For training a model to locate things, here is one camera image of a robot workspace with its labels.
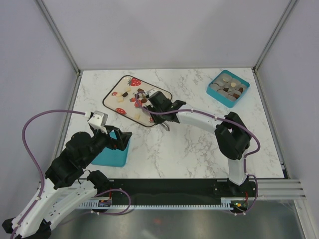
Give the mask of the metal serving tongs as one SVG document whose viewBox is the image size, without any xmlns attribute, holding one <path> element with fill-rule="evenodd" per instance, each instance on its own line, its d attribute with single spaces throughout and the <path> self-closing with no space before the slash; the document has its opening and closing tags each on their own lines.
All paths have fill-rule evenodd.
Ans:
<svg viewBox="0 0 319 239">
<path fill-rule="evenodd" d="M 166 122 L 161 123 L 161 125 L 166 131 L 170 131 L 170 126 Z"/>
</svg>

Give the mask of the teal box lid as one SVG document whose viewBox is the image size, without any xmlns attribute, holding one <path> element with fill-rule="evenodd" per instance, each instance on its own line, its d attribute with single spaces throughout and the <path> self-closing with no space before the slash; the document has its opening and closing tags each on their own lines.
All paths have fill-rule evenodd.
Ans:
<svg viewBox="0 0 319 239">
<path fill-rule="evenodd" d="M 124 151 L 104 148 L 103 151 L 91 162 L 91 164 L 96 166 L 122 168 L 127 162 L 128 149 L 129 144 Z"/>
</svg>

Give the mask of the teal chocolate box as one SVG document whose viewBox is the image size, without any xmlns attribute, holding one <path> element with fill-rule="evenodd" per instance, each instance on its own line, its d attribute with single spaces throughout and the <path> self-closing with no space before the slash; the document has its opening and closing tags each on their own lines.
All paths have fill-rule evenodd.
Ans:
<svg viewBox="0 0 319 239">
<path fill-rule="evenodd" d="M 244 97 L 250 84 L 234 73 L 223 70 L 206 88 L 206 93 L 228 108 L 233 108 Z"/>
</svg>

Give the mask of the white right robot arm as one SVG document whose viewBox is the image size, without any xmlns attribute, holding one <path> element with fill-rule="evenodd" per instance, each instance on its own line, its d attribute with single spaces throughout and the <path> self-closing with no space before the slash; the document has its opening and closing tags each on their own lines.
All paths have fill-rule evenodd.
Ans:
<svg viewBox="0 0 319 239">
<path fill-rule="evenodd" d="M 240 196 L 246 190 L 244 153 L 250 146 L 251 135 L 240 117 L 234 113 L 221 117 L 192 108 L 186 102 L 172 102 L 159 90 L 146 93 L 155 124 L 166 121 L 187 124 L 215 135 L 220 152 L 228 159 L 228 191 L 232 196 Z"/>
</svg>

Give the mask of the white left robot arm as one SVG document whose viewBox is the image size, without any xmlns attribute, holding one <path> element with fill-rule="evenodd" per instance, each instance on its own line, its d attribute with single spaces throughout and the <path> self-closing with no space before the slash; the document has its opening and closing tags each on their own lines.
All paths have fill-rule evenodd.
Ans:
<svg viewBox="0 0 319 239">
<path fill-rule="evenodd" d="M 95 129 L 94 135 L 77 132 L 65 149 L 53 160 L 45 172 L 44 186 L 15 218 L 2 223 L 4 231 L 13 239 L 47 239 L 61 221 L 83 202 L 112 191 L 109 179 L 99 170 L 91 171 L 82 185 L 63 199 L 66 192 L 84 174 L 85 168 L 105 149 L 127 148 L 131 132 L 121 132 L 114 126 L 105 131 Z"/>
</svg>

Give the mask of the strawberry print tray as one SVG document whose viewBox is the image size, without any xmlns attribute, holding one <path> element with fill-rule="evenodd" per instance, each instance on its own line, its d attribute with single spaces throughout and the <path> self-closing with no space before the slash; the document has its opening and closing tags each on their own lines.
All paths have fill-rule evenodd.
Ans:
<svg viewBox="0 0 319 239">
<path fill-rule="evenodd" d="M 124 98 L 123 102 L 118 102 L 118 98 L 121 97 L 116 97 L 117 93 L 125 93 L 126 87 L 130 87 L 131 90 L 127 92 L 128 95 L 126 97 L 121 96 Z M 139 123 L 145 127 L 152 127 L 155 124 L 152 122 L 151 116 L 138 107 L 139 103 L 143 107 L 146 107 L 150 104 L 148 100 L 146 103 L 141 102 L 142 99 L 147 99 L 146 95 L 140 94 L 139 97 L 135 99 L 135 94 L 138 92 L 138 88 L 143 89 L 145 92 L 151 89 L 156 89 L 158 91 L 161 91 L 170 100 L 172 99 L 172 94 L 169 91 L 161 89 L 136 77 L 125 75 L 115 84 L 111 91 L 104 97 L 102 104 L 105 107 L 111 109 L 112 111 L 121 114 L 124 117 L 136 123 Z M 140 114 L 140 118 L 135 119 L 135 114 Z"/>
</svg>

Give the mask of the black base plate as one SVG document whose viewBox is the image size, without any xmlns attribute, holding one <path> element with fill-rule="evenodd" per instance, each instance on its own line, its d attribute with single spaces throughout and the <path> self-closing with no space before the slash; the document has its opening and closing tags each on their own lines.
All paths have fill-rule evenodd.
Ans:
<svg viewBox="0 0 319 239">
<path fill-rule="evenodd" d="M 228 179 L 113 179 L 107 189 L 128 193 L 133 206 L 220 205 L 222 198 L 253 198 L 257 186 Z"/>
</svg>

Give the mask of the aluminium frame rail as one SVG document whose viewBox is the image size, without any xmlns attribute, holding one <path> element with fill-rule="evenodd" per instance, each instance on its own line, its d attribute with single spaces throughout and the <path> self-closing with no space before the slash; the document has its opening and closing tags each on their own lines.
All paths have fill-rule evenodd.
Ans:
<svg viewBox="0 0 319 239">
<path fill-rule="evenodd" d="M 211 209 L 232 210 L 248 199 L 296 200 L 305 198 L 298 180 L 248 179 L 237 186 L 227 179 L 111 179 L 95 197 L 88 182 L 75 183 L 53 201 L 58 208 L 81 209 Z"/>
</svg>

